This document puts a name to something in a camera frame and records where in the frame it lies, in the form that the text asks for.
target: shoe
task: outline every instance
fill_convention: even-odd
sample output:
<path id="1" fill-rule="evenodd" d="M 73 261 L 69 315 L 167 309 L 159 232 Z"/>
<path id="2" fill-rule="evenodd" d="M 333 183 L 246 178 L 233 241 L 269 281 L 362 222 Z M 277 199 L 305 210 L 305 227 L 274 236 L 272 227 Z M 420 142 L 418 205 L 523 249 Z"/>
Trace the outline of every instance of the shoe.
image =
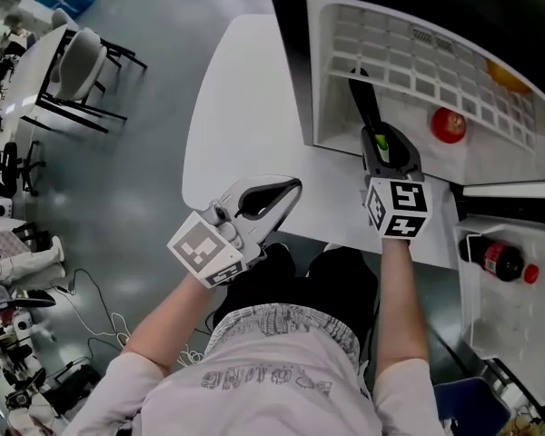
<path id="1" fill-rule="evenodd" d="M 334 251 L 335 249 L 339 249 L 341 247 L 342 245 L 339 245 L 337 243 L 328 243 L 327 245 L 325 245 L 325 248 L 323 249 L 323 251 L 324 252 Z"/>
<path id="2" fill-rule="evenodd" d="M 53 236 L 53 247 L 56 247 L 58 250 L 59 262 L 64 262 L 63 245 L 61 244 L 61 240 L 58 236 Z"/>
<path id="3" fill-rule="evenodd" d="M 286 243 L 270 243 L 264 247 L 264 250 L 266 251 L 266 249 L 268 249 L 271 245 L 282 245 L 282 247 L 284 247 L 288 253 L 291 253 L 289 246 Z"/>

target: red object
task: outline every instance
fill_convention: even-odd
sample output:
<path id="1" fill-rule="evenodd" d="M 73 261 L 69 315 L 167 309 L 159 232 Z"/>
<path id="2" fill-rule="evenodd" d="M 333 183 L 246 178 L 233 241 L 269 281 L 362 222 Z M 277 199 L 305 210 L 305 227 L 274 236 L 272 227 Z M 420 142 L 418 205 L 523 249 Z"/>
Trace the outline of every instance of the red object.
<path id="1" fill-rule="evenodd" d="M 466 120 L 448 108 L 439 108 L 432 117 L 432 133 L 446 144 L 456 144 L 466 134 Z"/>
<path id="2" fill-rule="evenodd" d="M 506 243 L 498 243 L 486 236 L 471 237 L 470 261 L 477 263 L 485 272 L 502 281 L 514 281 L 520 278 L 525 263 L 519 249 Z M 459 253 L 465 262 L 469 261 L 466 238 L 459 242 Z"/>
<path id="3" fill-rule="evenodd" d="M 527 284 L 534 284 L 535 282 L 537 282 L 538 278 L 539 278 L 539 266 L 531 264 L 527 268 L 525 268 L 523 279 L 525 280 Z"/>

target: white table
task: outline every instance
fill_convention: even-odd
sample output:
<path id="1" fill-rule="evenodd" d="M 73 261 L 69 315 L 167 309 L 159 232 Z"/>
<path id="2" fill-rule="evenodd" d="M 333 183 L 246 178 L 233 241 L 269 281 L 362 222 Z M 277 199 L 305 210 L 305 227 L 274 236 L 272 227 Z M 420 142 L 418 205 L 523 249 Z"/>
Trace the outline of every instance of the white table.
<path id="1" fill-rule="evenodd" d="M 49 75 L 53 59 L 63 42 L 66 30 L 67 25 L 57 27 L 39 39 L 18 60 L 3 102 L 4 132 L 0 135 L 0 150 L 4 148 L 5 143 L 14 140 L 18 121 L 21 118 L 50 130 L 48 126 L 28 117 L 37 105 L 97 131 L 108 132 L 97 123 L 61 108 L 52 101 L 52 98 L 47 99 L 45 96 L 45 88 L 48 85 L 46 77 Z"/>
<path id="2" fill-rule="evenodd" d="M 281 231 L 380 253 L 362 207 L 360 157 L 303 145 L 282 39 L 273 15 L 244 15 L 226 30 L 193 112 L 183 167 L 183 199 L 205 209 L 240 178 L 288 174 L 302 197 Z M 415 262 L 456 269 L 452 227 L 458 214 L 449 186 L 432 185 L 433 217 L 412 243 Z"/>
<path id="3" fill-rule="evenodd" d="M 18 60 L 3 102 L 2 126 L 5 131 L 9 130 L 11 135 L 15 134 L 18 120 L 30 114 L 35 108 L 43 82 L 65 32 L 66 25 L 57 27 L 38 40 Z"/>

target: white shelf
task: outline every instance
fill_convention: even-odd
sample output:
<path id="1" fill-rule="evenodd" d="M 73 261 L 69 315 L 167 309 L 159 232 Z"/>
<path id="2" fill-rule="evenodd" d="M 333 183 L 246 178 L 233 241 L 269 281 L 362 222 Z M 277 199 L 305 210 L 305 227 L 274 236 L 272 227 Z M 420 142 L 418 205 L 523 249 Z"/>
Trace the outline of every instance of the white shelf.
<path id="1" fill-rule="evenodd" d="M 331 76 L 445 106 L 535 152 L 532 95 L 495 83 L 484 57 L 471 49 L 419 25 L 347 5 L 340 5 L 332 42 Z"/>
<path id="2" fill-rule="evenodd" d="M 535 284 L 503 282 L 459 256 L 462 339 L 482 359 L 500 358 L 545 405 L 545 224 L 469 216 L 454 227 L 455 246 L 471 233 L 520 248 L 540 273 Z"/>
<path id="3" fill-rule="evenodd" d="M 345 79 L 340 78 L 336 81 L 338 81 L 336 89 L 341 92 L 347 89 L 346 92 L 349 93 Z M 468 148 L 473 141 L 471 125 L 467 125 L 466 137 L 462 141 L 448 145 L 439 141 L 430 131 L 435 106 L 385 87 L 376 87 L 375 94 L 382 120 L 388 124 L 395 124 L 395 127 L 420 151 L 422 170 L 446 181 L 462 183 Z M 344 104 L 341 104 L 343 111 L 341 121 L 338 124 L 334 121 L 331 131 L 326 131 L 316 143 L 321 147 L 361 155 L 362 119 L 350 95 L 342 101 Z"/>

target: black table leg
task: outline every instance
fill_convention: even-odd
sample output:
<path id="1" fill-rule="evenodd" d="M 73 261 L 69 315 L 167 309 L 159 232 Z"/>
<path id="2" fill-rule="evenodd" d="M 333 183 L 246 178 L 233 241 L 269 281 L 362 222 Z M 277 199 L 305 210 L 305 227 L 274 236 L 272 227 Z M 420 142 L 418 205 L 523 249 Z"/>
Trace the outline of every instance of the black table leg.
<path id="1" fill-rule="evenodd" d="M 21 116 L 20 119 L 23 119 L 23 120 L 27 121 L 30 124 L 34 124 L 35 126 L 42 127 L 43 129 L 46 129 L 46 131 L 52 131 L 52 129 L 50 127 L 48 127 L 47 125 L 42 124 L 39 121 L 36 121 L 36 120 L 34 120 L 32 118 L 29 118 L 28 116 Z"/>
<path id="2" fill-rule="evenodd" d="M 101 108 L 97 108 L 95 106 L 91 105 L 81 105 L 81 108 L 85 110 L 93 110 L 94 112 L 101 113 L 101 114 L 107 114 L 109 116 L 112 116 L 113 118 L 119 118 L 120 120 L 127 121 L 127 116 L 121 116 L 120 114 L 107 112 L 106 110 L 102 110 Z"/>
<path id="3" fill-rule="evenodd" d="M 45 110 L 48 110 L 49 112 L 60 114 L 64 118 L 75 121 L 76 123 L 82 124 L 83 126 L 90 127 L 91 129 L 95 129 L 95 131 L 99 131 L 105 134 L 109 133 L 107 129 L 100 126 L 99 124 L 93 123 L 92 121 L 89 121 L 89 120 L 85 120 L 82 116 L 79 116 L 77 114 L 72 114 L 71 112 L 67 112 L 65 109 L 59 108 L 55 104 L 50 104 L 45 100 L 39 99 L 36 101 L 36 104 L 44 108 Z"/>
<path id="4" fill-rule="evenodd" d="M 115 66 L 117 66 L 119 69 L 121 69 L 121 63 L 119 63 L 117 60 L 115 60 L 111 54 L 107 54 L 107 59 L 113 63 Z"/>
<path id="5" fill-rule="evenodd" d="M 129 58 L 132 62 L 137 63 L 140 65 L 143 69 L 147 69 L 147 64 L 140 62 L 137 58 L 135 58 L 132 54 L 123 54 L 125 58 Z"/>
<path id="6" fill-rule="evenodd" d="M 129 54 L 131 56 L 135 55 L 135 52 L 133 50 L 129 50 L 125 47 L 121 47 L 120 45 L 117 45 L 117 44 L 112 44 L 111 42 L 108 42 L 104 39 L 101 39 L 101 44 L 106 46 L 107 48 L 111 48 L 115 50 L 116 52 L 119 52 L 121 55 L 126 55 L 126 54 Z"/>
<path id="7" fill-rule="evenodd" d="M 105 93 L 105 87 L 99 81 L 95 81 L 94 86 L 99 89 L 103 94 Z"/>
<path id="8" fill-rule="evenodd" d="M 87 113 L 92 116 L 96 116 L 97 118 L 103 118 L 100 114 L 90 112 L 89 110 L 87 110 L 87 108 L 83 104 L 77 104 L 75 102 L 60 102 L 57 104 L 62 106 L 68 106 L 69 108 L 74 108 L 75 110 L 78 110 L 79 112 Z"/>

